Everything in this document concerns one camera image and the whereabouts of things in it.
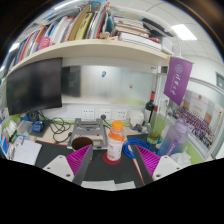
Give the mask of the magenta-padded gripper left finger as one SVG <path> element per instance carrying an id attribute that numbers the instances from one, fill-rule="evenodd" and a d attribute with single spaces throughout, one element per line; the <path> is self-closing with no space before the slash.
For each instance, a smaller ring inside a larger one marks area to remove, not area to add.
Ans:
<path id="1" fill-rule="evenodd" d="M 57 156 L 44 167 L 44 170 L 76 185 L 81 185 L 92 155 L 93 146 L 87 145 L 68 156 Z"/>

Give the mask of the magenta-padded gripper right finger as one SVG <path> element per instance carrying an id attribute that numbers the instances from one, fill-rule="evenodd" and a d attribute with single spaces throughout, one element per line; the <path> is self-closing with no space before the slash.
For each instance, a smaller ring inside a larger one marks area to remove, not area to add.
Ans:
<path id="1" fill-rule="evenodd" d="M 139 145 L 134 146 L 134 155 L 138 163 L 143 163 L 142 173 L 147 172 L 153 181 L 181 170 L 181 167 L 169 156 L 158 156 Z"/>

